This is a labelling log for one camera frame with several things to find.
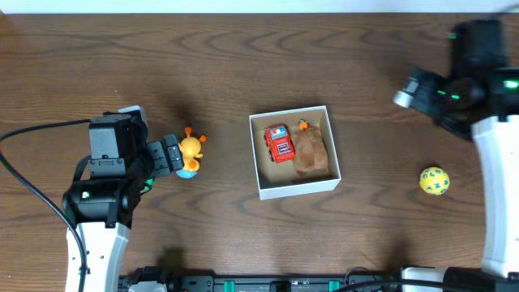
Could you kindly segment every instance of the yellow ball with blue spots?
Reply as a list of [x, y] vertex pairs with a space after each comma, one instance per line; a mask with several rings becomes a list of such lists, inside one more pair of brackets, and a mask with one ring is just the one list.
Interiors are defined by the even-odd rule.
[[443, 195], [451, 184], [447, 172], [440, 167], [429, 167], [422, 171], [419, 182], [429, 195]]

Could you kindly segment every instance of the toy car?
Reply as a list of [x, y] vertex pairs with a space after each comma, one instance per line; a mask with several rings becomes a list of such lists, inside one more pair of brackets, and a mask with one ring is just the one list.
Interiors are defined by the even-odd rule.
[[295, 158], [295, 148], [290, 139], [289, 128], [285, 125], [271, 126], [265, 129], [263, 136], [265, 144], [270, 149], [270, 160], [276, 163], [291, 161]]

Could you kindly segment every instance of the cardboard box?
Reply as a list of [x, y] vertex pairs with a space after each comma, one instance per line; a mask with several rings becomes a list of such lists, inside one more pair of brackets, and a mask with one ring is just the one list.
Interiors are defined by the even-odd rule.
[[[268, 147], [264, 142], [265, 129], [284, 123], [289, 128], [290, 133], [293, 133], [298, 130], [300, 119], [307, 120], [310, 127], [320, 128], [324, 147], [328, 152], [328, 170], [312, 171], [304, 177], [300, 177], [295, 172], [292, 161], [280, 164], [270, 161]], [[318, 191], [331, 191], [341, 181], [341, 171], [337, 162], [326, 106], [255, 114], [249, 116], [249, 122], [251, 124], [252, 152], [254, 153], [259, 198], [261, 200], [310, 194]]]

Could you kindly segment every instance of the wooden table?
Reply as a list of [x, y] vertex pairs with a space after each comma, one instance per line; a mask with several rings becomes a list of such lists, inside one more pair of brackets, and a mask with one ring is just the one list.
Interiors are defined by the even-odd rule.
[[[199, 175], [161, 178], [142, 198], [122, 273], [157, 264], [217, 274], [475, 267], [485, 232], [475, 146], [392, 103], [413, 66], [448, 71], [446, 33], [470, 17], [4, 16], [0, 132], [140, 104], [150, 140], [187, 124], [206, 134]], [[508, 32], [517, 25], [511, 18]], [[248, 116], [310, 105], [328, 107], [341, 183], [260, 201]], [[87, 126], [15, 137], [2, 152], [61, 204], [89, 154]], [[441, 197], [418, 188], [431, 163], [452, 179]], [[66, 227], [0, 171], [0, 290], [64, 290]]]

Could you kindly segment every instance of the toy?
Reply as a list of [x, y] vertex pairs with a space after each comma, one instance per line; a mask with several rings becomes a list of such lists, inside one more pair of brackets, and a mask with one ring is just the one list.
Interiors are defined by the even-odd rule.
[[309, 127], [308, 122], [301, 120], [299, 131], [293, 135], [295, 146], [294, 168], [303, 176], [308, 171], [326, 170], [328, 153], [323, 144], [320, 129]]
[[263, 139], [267, 147], [270, 148], [268, 155], [271, 161], [282, 163], [294, 159], [295, 149], [287, 126], [280, 124], [268, 127], [265, 129]]
[[420, 174], [420, 187], [429, 195], [442, 195], [448, 190], [448, 174], [440, 167], [426, 168]]
[[207, 141], [207, 138], [205, 135], [202, 135], [199, 139], [191, 137], [191, 127], [186, 127], [185, 131], [187, 137], [178, 145], [178, 149], [182, 152], [184, 168], [177, 171], [177, 174], [181, 178], [192, 178], [200, 168], [200, 162], [195, 158], [202, 158], [203, 154], [200, 151], [202, 150], [202, 143]]

